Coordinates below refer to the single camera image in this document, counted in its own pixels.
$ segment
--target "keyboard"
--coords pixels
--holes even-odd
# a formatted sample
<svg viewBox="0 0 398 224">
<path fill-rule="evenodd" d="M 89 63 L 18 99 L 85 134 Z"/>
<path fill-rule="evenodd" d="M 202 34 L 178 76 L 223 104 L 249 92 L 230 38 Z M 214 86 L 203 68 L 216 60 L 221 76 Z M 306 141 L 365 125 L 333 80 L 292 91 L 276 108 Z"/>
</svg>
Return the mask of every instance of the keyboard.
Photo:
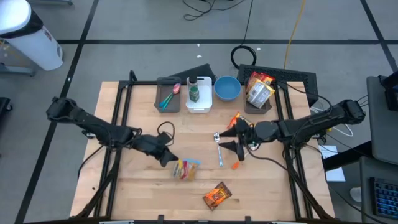
<svg viewBox="0 0 398 224">
<path fill-rule="evenodd" d="M 373 214 L 398 220 L 398 183 L 371 177 Z"/>
</svg>

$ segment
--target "computer monitor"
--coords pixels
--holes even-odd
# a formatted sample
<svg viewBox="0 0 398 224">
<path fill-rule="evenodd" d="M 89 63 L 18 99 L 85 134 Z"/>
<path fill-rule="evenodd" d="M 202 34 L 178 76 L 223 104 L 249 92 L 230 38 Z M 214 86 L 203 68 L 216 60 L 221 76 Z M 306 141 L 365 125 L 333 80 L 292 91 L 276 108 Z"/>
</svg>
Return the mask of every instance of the computer monitor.
<svg viewBox="0 0 398 224">
<path fill-rule="evenodd" d="M 398 72 L 381 79 L 381 84 L 386 89 L 385 95 L 388 109 L 398 111 Z"/>
</svg>

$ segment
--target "snack bag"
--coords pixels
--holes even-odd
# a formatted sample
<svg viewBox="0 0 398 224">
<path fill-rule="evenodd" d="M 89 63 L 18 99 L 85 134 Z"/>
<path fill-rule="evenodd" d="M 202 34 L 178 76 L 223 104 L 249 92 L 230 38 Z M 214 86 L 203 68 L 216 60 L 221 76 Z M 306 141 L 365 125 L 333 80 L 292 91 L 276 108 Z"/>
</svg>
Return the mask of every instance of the snack bag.
<svg viewBox="0 0 398 224">
<path fill-rule="evenodd" d="M 203 199 L 206 202 L 210 210 L 214 210 L 219 204 L 225 199 L 232 196 L 231 191 L 225 186 L 224 182 L 219 183 L 215 189 L 207 193 Z"/>
<path fill-rule="evenodd" d="M 194 180 L 201 161 L 194 159 L 179 159 L 173 169 L 173 177 L 180 180 Z"/>
<path fill-rule="evenodd" d="M 274 77 L 271 77 L 268 74 L 253 72 L 251 74 L 248 84 L 246 86 L 246 92 L 249 92 L 249 90 L 253 87 L 253 85 L 256 82 L 256 79 L 259 79 L 260 81 L 262 81 L 263 83 L 265 83 L 267 85 L 270 85 L 272 83 L 272 81 L 275 80 Z"/>
<path fill-rule="evenodd" d="M 231 120 L 231 122 L 229 122 L 229 125 L 226 127 L 227 129 L 232 128 L 235 124 L 236 124 L 236 118 L 241 118 L 242 120 L 244 120 L 245 122 L 247 122 L 248 125 L 252 125 L 253 123 L 250 122 L 248 119 L 244 118 L 244 116 L 241 115 L 241 113 L 237 113 Z"/>
<path fill-rule="evenodd" d="M 261 108 L 274 93 L 273 88 L 256 78 L 253 86 L 246 94 L 246 100 L 256 108 Z"/>
</svg>

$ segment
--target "wooden table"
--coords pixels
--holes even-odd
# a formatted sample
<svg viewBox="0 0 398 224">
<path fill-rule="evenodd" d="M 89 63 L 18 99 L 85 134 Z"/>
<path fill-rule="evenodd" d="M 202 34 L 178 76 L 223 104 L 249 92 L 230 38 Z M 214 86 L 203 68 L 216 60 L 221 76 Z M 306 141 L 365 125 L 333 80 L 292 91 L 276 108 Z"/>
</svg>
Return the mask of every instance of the wooden table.
<svg viewBox="0 0 398 224">
<path fill-rule="evenodd" d="M 290 82 L 302 91 L 302 82 Z M 103 82 L 96 106 L 95 116 L 110 122 L 112 118 L 117 82 Z M 278 120 L 275 97 L 270 99 L 272 109 L 265 115 L 245 114 L 243 94 L 232 102 L 223 102 L 213 93 L 213 106 L 207 114 L 191 114 L 185 106 L 185 86 L 181 89 L 181 111 L 175 114 L 160 114 L 154 107 L 156 86 L 135 85 L 129 108 L 127 125 L 142 128 L 144 134 L 157 135 L 157 127 L 164 121 L 175 125 L 175 142 L 170 150 L 179 158 L 202 161 L 196 179 L 181 182 L 172 178 L 174 162 L 162 168 L 157 160 L 136 150 L 123 149 L 119 179 L 114 198 L 112 219 L 156 220 L 165 215 L 166 220 L 295 220 L 290 194 L 288 174 L 269 161 L 261 161 L 248 155 L 237 170 L 231 166 L 237 156 L 222 149 L 224 166 L 220 167 L 213 133 L 226 130 L 237 111 L 252 122 Z M 304 94 L 289 89 L 294 118 L 310 114 Z M 123 109 L 120 109 L 118 124 Z M 222 142 L 231 141 L 223 138 Z M 311 140 L 310 145 L 318 147 Z M 96 139 L 88 140 L 85 157 L 99 146 Z M 258 156 L 271 157 L 281 164 L 283 146 L 275 141 L 262 144 L 254 152 Z M 335 216 L 330 193 L 319 152 L 305 147 L 302 149 L 303 164 L 308 188 L 319 204 L 331 216 Z M 76 215 L 87 204 L 98 183 L 103 166 L 104 150 L 88 161 L 81 171 L 76 188 L 71 215 Z M 232 197 L 225 200 L 216 210 L 211 211 L 202 197 L 223 181 Z M 297 188 L 302 217 L 305 217 L 302 193 Z M 108 192 L 104 194 L 101 214 L 105 214 Z"/>
</svg>

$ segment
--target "gray floor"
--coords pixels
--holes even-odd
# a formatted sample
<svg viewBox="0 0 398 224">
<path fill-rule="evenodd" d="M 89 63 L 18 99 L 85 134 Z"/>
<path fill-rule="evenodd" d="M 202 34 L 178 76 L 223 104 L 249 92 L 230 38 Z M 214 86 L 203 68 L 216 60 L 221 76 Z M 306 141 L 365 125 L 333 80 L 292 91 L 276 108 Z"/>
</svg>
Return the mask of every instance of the gray floor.
<svg viewBox="0 0 398 224">
<path fill-rule="evenodd" d="M 196 0 L 188 2 L 201 7 Z M 395 0 L 367 0 L 386 40 L 398 39 Z M 33 4 L 47 29 L 59 40 L 79 40 L 93 0 L 75 0 L 72 7 L 63 4 Z M 254 0 L 248 39 L 289 39 L 301 1 Z M 219 0 L 216 7 L 231 2 Z M 244 35 L 250 3 L 246 1 L 230 11 L 213 11 L 187 22 L 186 13 L 195 13 L 177 0 L 99 0 L 88 40 L 164 40 L 164 39 L 241 39 Z M 295 39 L 377 40 L 359 0 L 308 0 Z M 68 96 L 93 113 L 102 81 L 127 79 L 133 69 L 139 80 L 155 80 L 204 63 L 218 76 L 236 76 L 229 61 L 236 44 L 86 44 L 77 64 Z M 257 65 L 282 68 L 286 45 L 252 44 L 257 49 Z M 54 71 L 38 70 L 35 77 L 0 75 L 0 96 L 10 97 L 14 110 L 1 125 L 0 132 L 0 217 L 13 223 L 49 122 L 45 110 L 53 96 L 61 92 L 77 45 L 62 45 L 65 63 Z M 389 45 L 398 57 L 398 45 Z M 4 58 L 0 61 L 19 63 Z M 251 63 L 244 51 L 236 61 Z M 292 45 L 287 69 L 315 72 L 318 91 L 332 103 L 366 94 L 366 77 L 390 75 L 392 70 L 377 45 Z M 369 121 L 352 127 L 353 138 L 337 132 L 331 135 L 349 146 L 370 140 Z M 339 151 L 346 148 L 332 139 Z M 70 125 L 58 125 L 50 145 L 42 174 L 27 213 L 26 222 L 67 218 L 76 187 L 76 173 L 83 158 L 86 138 Z M 348 190 L 359 182 L 359 165 L 343 168 L 347 182 L 331 185 L 349 198 Z M 335 194 L 332 200 L 337 217 L 361 221 L 361 215 Z"/>
</svg>

